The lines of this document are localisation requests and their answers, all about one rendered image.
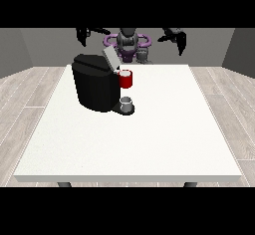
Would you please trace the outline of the small grey coffee pod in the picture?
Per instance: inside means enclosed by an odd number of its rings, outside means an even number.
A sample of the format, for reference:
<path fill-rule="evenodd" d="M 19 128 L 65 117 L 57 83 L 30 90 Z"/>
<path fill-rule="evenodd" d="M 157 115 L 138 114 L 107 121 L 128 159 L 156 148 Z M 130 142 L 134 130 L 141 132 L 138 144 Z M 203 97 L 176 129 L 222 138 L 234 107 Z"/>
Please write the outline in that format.
<path fill-rule="evenodd" d="M 139 63 L 145 64 L 147 62 L 147 56 L 148 56 L 147 48 L 140 48 L 136 52 L 136 60 Z"/>

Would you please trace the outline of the pale grey machine lid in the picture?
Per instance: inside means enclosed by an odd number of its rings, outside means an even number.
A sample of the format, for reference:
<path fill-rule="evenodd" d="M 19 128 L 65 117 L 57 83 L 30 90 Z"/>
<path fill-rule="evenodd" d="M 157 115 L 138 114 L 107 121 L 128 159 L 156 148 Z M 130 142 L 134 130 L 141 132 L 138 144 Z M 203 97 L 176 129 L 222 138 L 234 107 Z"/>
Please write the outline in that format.
<path fill-rule="evenodd" d="M 104 48 L 103 55 L 107 59 L 109 66 L 111 67 L 113 71 L 115 71 L 118 68 L 118 66 L 121 64 L 121 61 L 113 46 L 108 46 Z"/>

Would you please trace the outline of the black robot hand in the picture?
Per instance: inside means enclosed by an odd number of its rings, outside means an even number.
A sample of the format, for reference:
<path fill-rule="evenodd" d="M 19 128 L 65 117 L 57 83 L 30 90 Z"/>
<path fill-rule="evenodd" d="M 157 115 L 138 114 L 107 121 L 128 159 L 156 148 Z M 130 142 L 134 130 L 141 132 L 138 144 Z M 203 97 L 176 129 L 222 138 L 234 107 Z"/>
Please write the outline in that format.
<path fill-rule="evenodd" d="M 77 28 L 77 39 L 83 47 L 87 46 L 87 39 L 91 36 L 92 32 L 109 35 L 111 32 L 104 28 Z"/>
<path fill-rule="evenodd" d="M 164 35 L 158 38 L 158 42 L 171 41 L 178 48 L 178 55 L 181 56 L 186 48 L 186 33 L 180 28 L 163 28 Z"/>

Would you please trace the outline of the red pod holder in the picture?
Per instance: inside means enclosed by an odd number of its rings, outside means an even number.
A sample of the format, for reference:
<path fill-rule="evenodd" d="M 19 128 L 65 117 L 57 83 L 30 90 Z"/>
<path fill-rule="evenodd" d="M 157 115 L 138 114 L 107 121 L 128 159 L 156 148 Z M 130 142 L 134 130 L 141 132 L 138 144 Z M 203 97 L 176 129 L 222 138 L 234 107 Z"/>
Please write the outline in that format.
<path fill-rule="evenodd" d="M 128 89 L 132 86 L 132 71 L 120 70 L 119 71 L 120 87 Z"/>

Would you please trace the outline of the small grey cup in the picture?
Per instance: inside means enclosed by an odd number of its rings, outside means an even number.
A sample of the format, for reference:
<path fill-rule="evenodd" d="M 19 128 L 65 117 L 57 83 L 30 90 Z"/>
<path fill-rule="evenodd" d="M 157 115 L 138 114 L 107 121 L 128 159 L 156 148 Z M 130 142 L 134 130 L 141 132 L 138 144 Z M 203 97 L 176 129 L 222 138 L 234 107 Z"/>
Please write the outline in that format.
<path fill-rule="evenodd" d="M 130 97 L 122 97 L 120 99 L 121 111 L 128 113 L 132 109 L 132 100 Z"/>

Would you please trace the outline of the black coffee machine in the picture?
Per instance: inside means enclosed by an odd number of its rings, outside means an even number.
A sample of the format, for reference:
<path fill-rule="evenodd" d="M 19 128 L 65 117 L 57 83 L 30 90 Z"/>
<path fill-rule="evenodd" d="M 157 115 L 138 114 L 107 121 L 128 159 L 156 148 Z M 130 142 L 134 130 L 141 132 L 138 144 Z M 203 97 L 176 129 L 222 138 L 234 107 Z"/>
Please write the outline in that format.
<path fill-rule="evenodd" d="M 130 112 L 121 111 L 120 70 L 118 67 L 113 71 L 104 56 L 80 54 L 75 57 L 72 71 L 80 104 L 95 112 L 132 115 L 133 104 Z"/>

